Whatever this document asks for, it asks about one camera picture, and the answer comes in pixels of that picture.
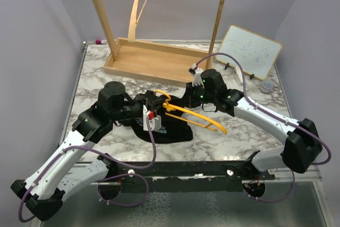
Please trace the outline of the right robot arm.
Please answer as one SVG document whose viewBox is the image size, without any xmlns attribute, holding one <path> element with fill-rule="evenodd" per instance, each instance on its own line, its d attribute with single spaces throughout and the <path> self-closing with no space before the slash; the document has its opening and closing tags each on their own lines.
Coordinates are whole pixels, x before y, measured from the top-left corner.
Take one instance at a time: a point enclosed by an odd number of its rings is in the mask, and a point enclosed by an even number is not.
<svg viewBox="0 0 340 227">
<path fill-rule="evenodd" d="M 256 103 L 237 89 L 227 88 L 222 75 L 215 69 L 205 70 L 200 75 L 201 84 L 188 82 L 181 102 L 194 108 L 213 104 L 216 110 L 248 121 L 274 136 L 281 147 L 258 151 L 244 162 L 244 174 L 255 180 L 270 169 L 289 168 L 304 173 L 322 151 L 316 126 L 309 119 L 298 121 Z"/>
</svg>

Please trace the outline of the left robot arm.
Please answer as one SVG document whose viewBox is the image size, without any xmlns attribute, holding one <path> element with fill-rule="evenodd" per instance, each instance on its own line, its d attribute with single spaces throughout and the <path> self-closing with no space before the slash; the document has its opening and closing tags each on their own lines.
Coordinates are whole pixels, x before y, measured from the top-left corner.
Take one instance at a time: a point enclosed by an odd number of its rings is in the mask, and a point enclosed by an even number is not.
<svg viewBox="0 0 340 227">
<path fill-rule="evenodd" d="M 112 81 L 99 91 L 97 101 L 82 112 L 72 125 L 62 144 L 34 174 L 25 180 L 15 180 L 11 190 L 21 199 L 18 217 L 26 207 L 33 217 L 46 221 L 53 217 L 74 193 L 94 181 L 113 181 L 117 165 L 138 169 L 94 149 L 110 133 L 116 122 L 141 119 L 155 147 L 153 132 L 161 127 L 157 111 L 171 100 L 168 94 L 148 91 L 131 98 L 124 84 Z"/>
</svg>

